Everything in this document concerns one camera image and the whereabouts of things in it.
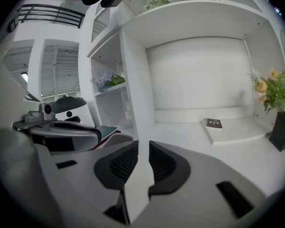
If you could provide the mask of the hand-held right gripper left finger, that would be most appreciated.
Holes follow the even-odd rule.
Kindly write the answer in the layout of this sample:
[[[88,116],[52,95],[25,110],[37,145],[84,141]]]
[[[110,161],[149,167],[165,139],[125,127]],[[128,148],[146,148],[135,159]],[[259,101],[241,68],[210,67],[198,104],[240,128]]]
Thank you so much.
[[[36,145],[63,225],[130,225],[125,184],[138,162],[138,141],[51,155]]]

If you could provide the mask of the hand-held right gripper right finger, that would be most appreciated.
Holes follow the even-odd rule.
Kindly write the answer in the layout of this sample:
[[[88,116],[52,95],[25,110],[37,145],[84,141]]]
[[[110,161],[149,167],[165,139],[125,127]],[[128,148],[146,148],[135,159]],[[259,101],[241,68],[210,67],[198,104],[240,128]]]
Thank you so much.
[[[154,184],[135,227],[232,227],[265,200],[250,180],[221,160],[149,142]]]

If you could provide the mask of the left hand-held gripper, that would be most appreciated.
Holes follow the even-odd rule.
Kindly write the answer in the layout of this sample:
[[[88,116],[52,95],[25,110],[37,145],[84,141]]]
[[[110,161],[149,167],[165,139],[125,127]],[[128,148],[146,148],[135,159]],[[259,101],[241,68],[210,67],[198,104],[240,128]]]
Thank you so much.
[[[47,103],[40,103],[38,111],[28,111],[21,121],[12,124],[12,129],[33,134],[33,142],[46,146],[50,152],[87,151],[96,147],[102,139],[97,128],[57,121],[56,114]]]

